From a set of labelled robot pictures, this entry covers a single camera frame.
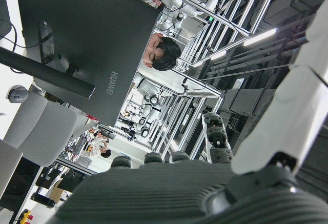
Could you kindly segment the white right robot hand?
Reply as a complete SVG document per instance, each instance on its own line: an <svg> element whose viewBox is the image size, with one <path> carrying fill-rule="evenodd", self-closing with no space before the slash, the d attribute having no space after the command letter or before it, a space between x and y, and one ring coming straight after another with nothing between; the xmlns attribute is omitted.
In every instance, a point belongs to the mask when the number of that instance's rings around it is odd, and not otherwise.
<svg viewBox="0 0 328 224"><path fill-rule="evenodd" d="M327 223L295 175L327 117L327 2L288 75L234 156L179 156L88 177L50 223Z"/></svg>

